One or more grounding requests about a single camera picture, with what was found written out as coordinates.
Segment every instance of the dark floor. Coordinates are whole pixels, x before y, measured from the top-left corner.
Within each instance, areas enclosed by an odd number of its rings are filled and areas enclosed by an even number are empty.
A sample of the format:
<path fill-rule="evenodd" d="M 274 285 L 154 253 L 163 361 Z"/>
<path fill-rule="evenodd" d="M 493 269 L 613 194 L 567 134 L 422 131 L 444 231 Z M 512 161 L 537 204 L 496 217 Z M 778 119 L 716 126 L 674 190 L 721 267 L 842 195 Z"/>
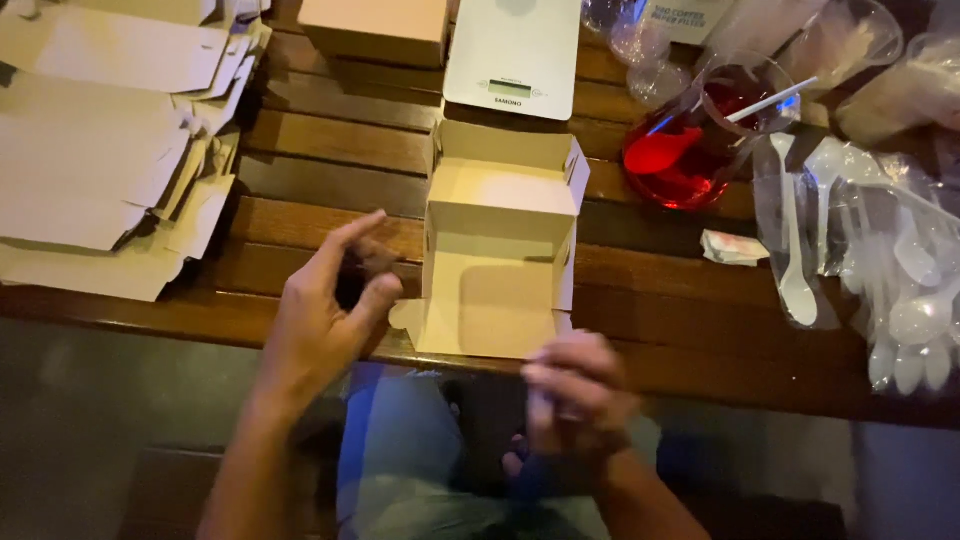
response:
<path fill-rule="evenodd" d="M 112 538 L 140 449 L 226 445 L 256 360 L 254 351 L 0 320 L 0 538 Z M 498 429 L 515 430 L 509 409 L 519 403 L 482 386 L 504 407 L 490 414 L 511 417 Z M 838 503 L 877 540 L 960 529 L 960 433 L 686 402 L 660 410 L 703 482 Z"/>

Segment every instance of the digital kitchen scale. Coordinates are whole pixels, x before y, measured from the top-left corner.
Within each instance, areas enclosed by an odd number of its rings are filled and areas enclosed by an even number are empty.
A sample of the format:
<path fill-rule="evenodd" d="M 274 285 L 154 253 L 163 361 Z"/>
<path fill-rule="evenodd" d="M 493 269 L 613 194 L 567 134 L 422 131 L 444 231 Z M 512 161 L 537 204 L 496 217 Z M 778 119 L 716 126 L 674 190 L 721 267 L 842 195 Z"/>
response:
<path fill-rule="evenodd" d="M 580 5 L 581 0 L 462 0 L 444 98 L 569 120 Z"/>

